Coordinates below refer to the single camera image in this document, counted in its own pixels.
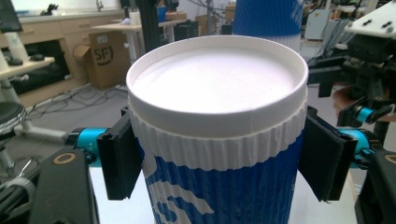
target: blue cup in background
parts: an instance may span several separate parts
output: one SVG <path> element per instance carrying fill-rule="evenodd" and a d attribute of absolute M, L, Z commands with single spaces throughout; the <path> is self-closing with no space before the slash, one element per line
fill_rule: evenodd
<path fill-rule="evenodd" d="M 166 7 L 157 7 L 158 22 L 165 21 Z"/>

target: chair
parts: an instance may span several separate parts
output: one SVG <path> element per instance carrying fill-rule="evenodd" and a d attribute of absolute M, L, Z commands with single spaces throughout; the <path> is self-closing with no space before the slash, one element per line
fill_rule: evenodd
<path fill-rule="evenodd" d="M 0 103 L 0 163 L 10 177 L 19 175 L 15 161 L 6 151 L 6 143 L 15 136 L 14 127 L 24 121 L 26 110 L 17 103 Z"/>

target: white bottle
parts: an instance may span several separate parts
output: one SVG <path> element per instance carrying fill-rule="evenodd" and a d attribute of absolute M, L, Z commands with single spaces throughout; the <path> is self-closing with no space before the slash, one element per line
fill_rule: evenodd
<path fill-rule="evenodd" d="M 3 55 L 3 52 L 0 50 L 0 72 L 6 70 L 8 70 L 8 63 Z"/>
<path fill-rule="evenodd" d="M 22 44 L 17 33 L 5 33 L 8 42 L 8 49 L 14 59 L 20 59 L 24 62 L 29 60 L 26 48 Z"/>

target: white table surface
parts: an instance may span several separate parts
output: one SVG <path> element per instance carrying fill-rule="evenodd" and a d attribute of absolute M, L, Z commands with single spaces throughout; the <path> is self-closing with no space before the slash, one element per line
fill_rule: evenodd
<path fill-rule="evenodd" d="M 153 224 L 149 194 L 141 173 L 131 199 L 109 201 L 101 168 L 91 168 L 93 188 L 102 224 Z M 356 193 L 350 175 L 345 183 L 341 200 L 319 203 L 304 178 L 298 173 L 289 224 L 357 223 L 355 217 Z"/>
<path fill-rule="evenodd" d="M 164 27 L 164 26 L 169 26 L 169 25 L 176 25 L 178 23 L 183 22 L 182 21 L 164 21 L 158 23 L 159 27 Z M 142 30 L 142 25 L 132 25 L 132 24 L 119 24 L 119 23 L 112 23 L 112 24 L 106 24 L 106 25 L 97 25 L 93 26 L 92 29 L 96 30 L 106 30 L 106 31 L 130 31 L 130 32 L 136 32 Z"/>

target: blue and white cup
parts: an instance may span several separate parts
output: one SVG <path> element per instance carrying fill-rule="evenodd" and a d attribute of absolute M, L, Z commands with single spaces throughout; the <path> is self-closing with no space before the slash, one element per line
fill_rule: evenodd
<path fill-rule="evenodd" d="M 235 7 L 233 35 L 248 35 L 299 52 L 303 0 L 243 0 Z"/>
<path fill-rule="evenodd" d="M 302 146 L 307 66 L 248 36 L 155 49 L 127 75 L 130 117 L 157 223 L 287 223 Z"/>

